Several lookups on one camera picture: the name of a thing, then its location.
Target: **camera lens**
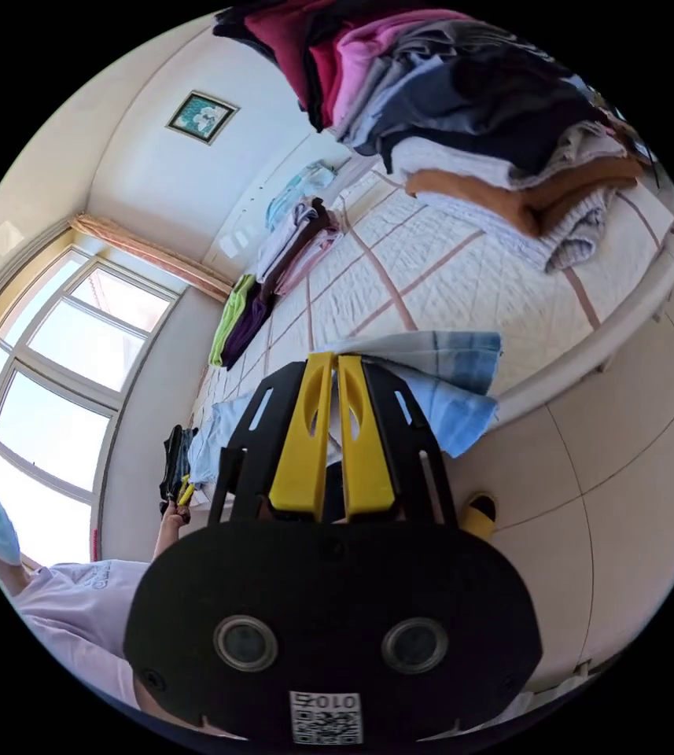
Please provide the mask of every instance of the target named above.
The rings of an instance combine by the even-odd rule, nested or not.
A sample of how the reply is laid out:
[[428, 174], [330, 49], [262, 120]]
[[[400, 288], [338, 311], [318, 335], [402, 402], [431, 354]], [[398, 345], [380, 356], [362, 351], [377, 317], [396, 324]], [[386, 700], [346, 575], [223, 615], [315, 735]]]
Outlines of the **camera lens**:
[[386, 664], [403, 674], [422, 674], [447, 653], [447, 633], [433, 619], [413, 618], [392, 627], [381, 644]]
[[238, 671], [263, 671], [276, 659], [274, 633], [252, 616], [230, 616], [221, 621], [213, 644], [221, 659]]

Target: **quilted bedspread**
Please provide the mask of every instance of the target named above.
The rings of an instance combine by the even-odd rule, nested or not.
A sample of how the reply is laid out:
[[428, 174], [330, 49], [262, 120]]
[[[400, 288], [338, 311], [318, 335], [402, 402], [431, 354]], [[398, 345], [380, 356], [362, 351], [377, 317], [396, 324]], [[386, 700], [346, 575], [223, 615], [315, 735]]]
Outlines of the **quilted bedspread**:
[[492, 395], [543, 369], [598, 329], [638, 285], [674, 225], [643, 185], [620, 192], [587, 262], [545, 274], [496, 238], [408, 196], [375, 168], [333, 209], [345, 236], [288, 296], [232, 370], [201, 379], [192, 422], [263, 377], [347, 337], [405, 330], [497, 330]]

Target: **woman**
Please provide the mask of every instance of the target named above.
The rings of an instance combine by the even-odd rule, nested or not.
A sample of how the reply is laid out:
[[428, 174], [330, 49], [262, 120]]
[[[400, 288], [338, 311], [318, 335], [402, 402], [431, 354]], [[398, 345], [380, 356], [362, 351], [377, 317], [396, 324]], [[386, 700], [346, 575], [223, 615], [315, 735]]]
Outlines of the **woman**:
[[[161, 521], [157, 558], [179, 539], [190, 512], [172, 503]], [[0, 502], [0, 582], [11, 603], [50, 653], [72, 674], [113, 698], [173, 724], [124, 658], [122, 643], [135, 590], [148, 569], [141, 562], [57, 564], [31, 573], [22, 564], [17, 533]], [[225, 732], [210, 726], [200, 731]]]

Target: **framed painting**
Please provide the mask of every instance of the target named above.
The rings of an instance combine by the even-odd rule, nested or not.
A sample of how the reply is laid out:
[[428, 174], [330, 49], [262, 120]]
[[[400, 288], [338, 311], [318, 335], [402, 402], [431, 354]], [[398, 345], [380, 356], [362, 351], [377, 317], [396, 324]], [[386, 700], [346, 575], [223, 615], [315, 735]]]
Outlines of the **framed painting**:
[[210, 144], [237, 110], [234, 105], [202, 92], [190, 92], [166, 124], [166, 128]]

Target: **qr code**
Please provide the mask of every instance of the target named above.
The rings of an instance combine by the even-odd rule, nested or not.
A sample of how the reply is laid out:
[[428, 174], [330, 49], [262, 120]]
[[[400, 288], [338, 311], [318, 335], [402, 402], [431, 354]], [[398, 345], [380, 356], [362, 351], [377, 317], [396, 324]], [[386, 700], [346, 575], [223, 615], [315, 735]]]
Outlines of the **qr code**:
[[359, 745], [363, 718], [359, 694], [290, 692], [293, 740], [299, 745]]

